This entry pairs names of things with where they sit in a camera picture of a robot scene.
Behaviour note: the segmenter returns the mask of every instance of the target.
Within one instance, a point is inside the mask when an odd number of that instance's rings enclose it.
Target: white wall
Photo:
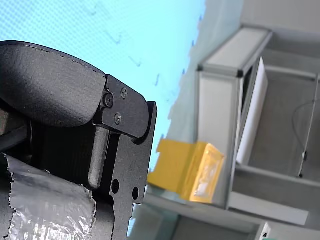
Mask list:
[[[270,29],[320,33],[319,0],[244,0],[241,22]]]

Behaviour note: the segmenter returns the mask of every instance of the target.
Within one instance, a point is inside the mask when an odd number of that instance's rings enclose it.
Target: yellow box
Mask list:
[[[218,183],[224,155],[213,145],[162,139],[160,156],[148,183],[175,192],[182,199],[211,203]]]

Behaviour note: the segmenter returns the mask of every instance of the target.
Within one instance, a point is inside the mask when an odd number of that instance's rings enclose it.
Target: hole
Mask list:
[[[132,191],[132,197],[134,200],[137,200],[139,197],[139,189],[137,187],[135,187]]]
[[[114,194],[119,192],[119,181],[117,179],[113,180],[111,190]]]

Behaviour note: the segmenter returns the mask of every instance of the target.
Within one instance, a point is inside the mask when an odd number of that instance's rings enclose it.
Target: black machine part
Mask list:
[[[78,58],[32,43],[0,42],[0,66],[0,109],[4,103],[24,121],[0,134],[0,148],[9,136],[5,153],[93,190],[113,209],[112,239],[126,239],[133,204],[144,199],[156,103]]]

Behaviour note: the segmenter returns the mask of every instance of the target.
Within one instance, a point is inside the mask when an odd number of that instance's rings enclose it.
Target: white panel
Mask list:
[[[200,74],[198,141],[228,153],[236,79]]]
[[[309,215],[309,212],[305,210],[261,200],[237,192],[231,192],[229,206],[247,213],[302,226],[306,224]]]
[[[198,141],[214,145],[225,155],[213,203],[224,207],[233,175],[236,130],[240,123],[238,78],[199,74]]]
[[[264,29],[242,28],[211,56],[206,61],[206,64],[241,69],[261,45],[268,33]]]
[[[246,118],[236,161],[239,164],[248,165],[251,152],[255,143],[261,113],[268,89],[268,78],[264,61],[260,59],[256,80],[254,84],[249,112]]]

